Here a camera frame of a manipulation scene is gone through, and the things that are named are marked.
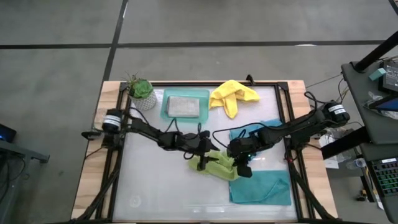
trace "plant pot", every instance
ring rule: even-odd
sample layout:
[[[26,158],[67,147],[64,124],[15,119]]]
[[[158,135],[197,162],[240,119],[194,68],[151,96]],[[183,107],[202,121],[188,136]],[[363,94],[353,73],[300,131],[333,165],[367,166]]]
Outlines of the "plant pot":
[[[155,91],[152,91],[147,98],[134,98],[130,96],[130,99],[139,110],[149,110],[153,108],[157,102]]]

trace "teal towel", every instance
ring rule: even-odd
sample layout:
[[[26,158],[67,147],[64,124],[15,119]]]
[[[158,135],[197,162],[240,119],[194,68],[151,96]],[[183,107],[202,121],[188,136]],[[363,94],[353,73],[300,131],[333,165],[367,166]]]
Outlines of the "teal towel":
[[[254,171],[251,178],[230,181],[229,199],[243,205],[291,205],[289,173],[284,170]]]
[[[269,121],[260,121],[260,123],[266,125],[266,126],[280,126],[282,123],[278,119],[273,119]],[[234,129],[229,131],[229,140],[232,140],[234,138],[237,138],[239,134],[245,129],[246,133],[242,138],[249,137],[249,132],[254,131],[256,129],[262,128],[263,126],[261,124],[252,124],[249,126],[246,126],[244,128],[239,128],[239,129]]]

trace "concrete floor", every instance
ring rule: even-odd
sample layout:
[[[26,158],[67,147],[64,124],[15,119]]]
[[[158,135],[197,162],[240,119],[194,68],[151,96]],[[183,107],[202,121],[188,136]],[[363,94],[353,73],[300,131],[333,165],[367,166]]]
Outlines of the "concrete floor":
[[[0,2],[0,44],[111,43],[122,0]],[[386,0],[130,0],[120,43],[382,40],[398,29]],[[149,80],[301,79],[340,73],[375,45],[118,49],[110,80],[125,71]],[[33,162],[13,223],[69,219],[109,49],[0,50],[0,123],[16,143],[51,154]],[[397,55],[398,49],[390,52]],[[338,97],[339,78],[309,88]],[[361,121],[351,95],[344,105]],[[339,217],[388,223],[375,204],[355,202],[359,179],[331,179]]]

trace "yellow cloth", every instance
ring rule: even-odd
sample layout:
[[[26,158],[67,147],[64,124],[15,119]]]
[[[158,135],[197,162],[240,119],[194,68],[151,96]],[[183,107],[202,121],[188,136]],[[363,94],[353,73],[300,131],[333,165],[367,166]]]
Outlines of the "yellow cloth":
[[[260,97],[256,91],[235,80],[228,80],[211,93],[209,107],[224,106],[225,113],[229,118],[234,118],[238,113],[237,99],[243,101],[259,101]]]

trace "desk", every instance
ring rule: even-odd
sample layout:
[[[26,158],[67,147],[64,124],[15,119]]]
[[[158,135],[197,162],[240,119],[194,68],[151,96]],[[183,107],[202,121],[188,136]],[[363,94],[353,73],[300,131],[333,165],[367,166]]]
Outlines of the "desk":
[[[293,105],[294,116],[299,117],[307,114],[310,111],[310,106],[308,99],[303,95],[305,91],[304,82],[301,80],[285,82],[288,82],[289,84],[290,98]],[[95,116],[95,126],[97,128],[101,126],[102,117],[104,116],[106,110],[115,107],[119,93],[119,86],[120,82],[104,82]],[[101,142],[101,139],[91,141],[88,145],[87,154],[98,149],[101,145]],[[75,204],[73,206],[72,218],[76,218],[81,215],[99,192],[105,159],[106,150],[103,150],[93,154],[90,159],[85,161],[81,173]],[[329,180],[326,174],[321,152],[318,149],[308,147],[303,151],[303,159],[307,171],[308,182],[312,192],[315,194],[319,202],[326,208],[326,210],[331,215],[337,217],[335,203],[331,194]],[[108,210],[108,200],[109,196],[105,199],[103,208],[104,211]],[[304,214],[307,214],[305,197],[302,192],[300,193],[300,201],[302,203]]]

